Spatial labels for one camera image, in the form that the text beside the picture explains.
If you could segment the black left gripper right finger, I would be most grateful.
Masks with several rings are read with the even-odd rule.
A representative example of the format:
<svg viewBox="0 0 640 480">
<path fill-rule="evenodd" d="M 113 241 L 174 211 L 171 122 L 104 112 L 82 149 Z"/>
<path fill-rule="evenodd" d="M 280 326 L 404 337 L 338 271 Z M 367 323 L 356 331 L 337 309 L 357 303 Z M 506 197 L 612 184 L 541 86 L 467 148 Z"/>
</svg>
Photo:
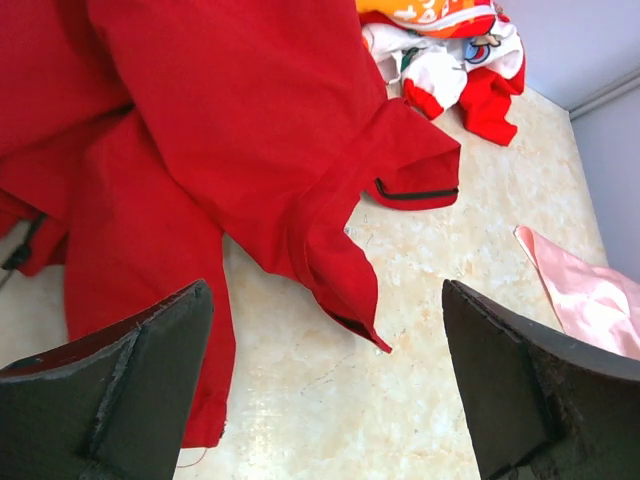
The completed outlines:
<svg viewBox="0 0 640 480">
<path fill-rule="evenodd" d="M 481 478 L 638 478 L 638 361 L 459 281 L 444 281 L 442 307 Z"/>
</svg>

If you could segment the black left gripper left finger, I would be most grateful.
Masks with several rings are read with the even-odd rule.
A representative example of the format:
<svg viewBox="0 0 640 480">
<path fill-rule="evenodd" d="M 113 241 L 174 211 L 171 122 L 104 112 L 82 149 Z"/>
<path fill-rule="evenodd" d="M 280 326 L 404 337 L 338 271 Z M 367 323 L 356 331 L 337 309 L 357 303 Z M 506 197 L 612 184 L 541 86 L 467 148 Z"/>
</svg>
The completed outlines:
<svg viewBox="0 0 640 480">
<path fill-rule="evenodd" d="M 172 478 L 212 317 L 199 280 L 2 368 L 2 478 Z"/>
</svg>

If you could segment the red jacket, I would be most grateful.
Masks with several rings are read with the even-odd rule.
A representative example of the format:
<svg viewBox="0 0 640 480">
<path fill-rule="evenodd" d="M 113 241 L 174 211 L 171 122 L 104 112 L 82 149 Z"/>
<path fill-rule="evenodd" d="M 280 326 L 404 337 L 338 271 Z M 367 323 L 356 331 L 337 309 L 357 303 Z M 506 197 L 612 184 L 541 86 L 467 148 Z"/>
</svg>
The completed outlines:
<svg viewBox="0 0 640 480">
<path fill-rule="evenodd" d="M 231 237 L 377 346 L 378 284 L 344 227 L 362 194 L 453 204 L 459 144 L 388 97 L 352 1 L 5 1 L 1 228 L 61 263 L 71 339 L 205 280 L 213 327 L 183 444 L 224 432 Z"/>
</svg>

